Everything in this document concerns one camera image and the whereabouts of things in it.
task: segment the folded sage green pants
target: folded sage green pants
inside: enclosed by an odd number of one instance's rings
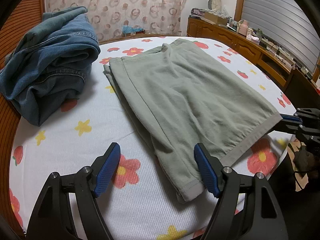
[[[281,120],[263,96],[184,39],[112,58],[105,74],[180,201],[204,190],[195,144],[231,166]]]

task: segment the pink bottle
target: pink bottle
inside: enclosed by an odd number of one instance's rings
[[[247,30],[248,30],[248,21],[244,20],[242,24],[240,24],[239,33],[247,36]]]

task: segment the red flower print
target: red flower print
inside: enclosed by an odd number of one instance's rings
[[[108,58],[103,58],[101,61],[99,61],[99,63],[101,64],[107,64],[109,62],[109,60],[111,59],[111,57],[108,57]]]
[[[201,236],[204,234],[205,230],[207,227],[201,228],[199,230],[197,230],[196,232],[193,233],[193,237],[192,238],[196,238],[197,236]]]
[[[10,188],[9,188],[9,197],[10,197],[12,211],[13,211],[14,215],[16,216],[16,219],[18,220],[19,225],[22,227],[23,226],[22,218],[20,217],[20,215],[18,213],[20,210],[20,203],[19,203],[18,199],[12,194],[12,191]]]
[[[281,106],[283,106],[283,107],[285,108],[284,102],[283,102],[281,99],[279,99],[279,98],[278,98],[278,100],[279,100],[279,104],[281,104]]]
[[[288,105],[291,105],[291,102],[290,100],[287,98],[287,96],[281,92],[281,97],[282,99],[288,104]]]
[[[121,154],[118,169],[114,177],[113,184],[117,188],[123,188],[126,182],[130,184],[136,184],[139,181],[139,177],[136,171],[140,168],[140,161],[137,159],[126,160]]]
[[[119,49],[120,49],[120,48],[110,48],[110,49],[107,50],[107,52],[117,51],[117,50],[119,50]]]
[[[227,51],[224,51],[223,53],[226,54],[226,55],[228,55],[228,56],[232,56],[232,54],[229,53],[229,52],[227,52]]]
[[[78,103],[77,98],[68,98],[68,99],[64,100],[61,105],[61,112],[67,112],[67,111],[71,110],[72,108],[74,108],[76,106],[77,103]]]
[[[193,43],[196,44],[201,49],[208,49],[209,48],[209,46],[207,44],[204,44],[204,43],[199,42],[199,41],[194,41]]]
[[[230,60],[230,59],[227,59],[227,58],[225,58],[225,57],[223,57],[223,56],[219,56],[218,58],[219,58],[221,61],[223,61],[223,62],[231,63],[231,60]]]
[[[239,53],[236,52],[234,49],[229,48],[229,49],[227,49],[227,50],[230,51],[230,52],[232,52],[233,54],[239,54]]]
[[[246,73],[241,72],[240,70],[238,70],[237,73],[239,74],[239,76],[242,76],[243,78],[248,78],[248,76],[246,75]]]
[[[144,49],[130,48],[129,50],[124,50],[122,53],[126,53],[127,56],[133,56],[136,54],[141,54]]]
[[[20,145],[14,149],[13,157],[12,157],[15,160],[16,166],[20,164],[22,157],[23,157],[23,146]]]
[[[268,80],[271,80],[265,73],[263,73],[265,76],[266,76],[266,78],[268,79]]]
[[[270,143],[267,139],[262,138],[251,146],[253,154],[247,161],[248,170],[256,174],[262,172],[267,175],[276,165],[277,157],[270,152]]]

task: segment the blue gripper pad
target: blue gripper pad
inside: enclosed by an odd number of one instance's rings
[[[111,153],[103,164],[100,172],[97,175],[96,187],[93,191],[95,197],[98,198],[107,190],[109,182],[115,172],[120,160],[120,146],[115,143]]]
[[[204,181],[204,185],[207,187],[210,193],[212,193],[215,197],[218,197],[220,195],[220,190],[218,188],[217,176],[198,144],[195,145],[193,153],[195,155],[195,160],[198,164],[201,177]]]

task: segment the window blind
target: window blind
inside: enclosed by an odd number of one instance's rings
[[[320,39],[294,0],[244,0],[242,19],[290,50],[313,72]]]

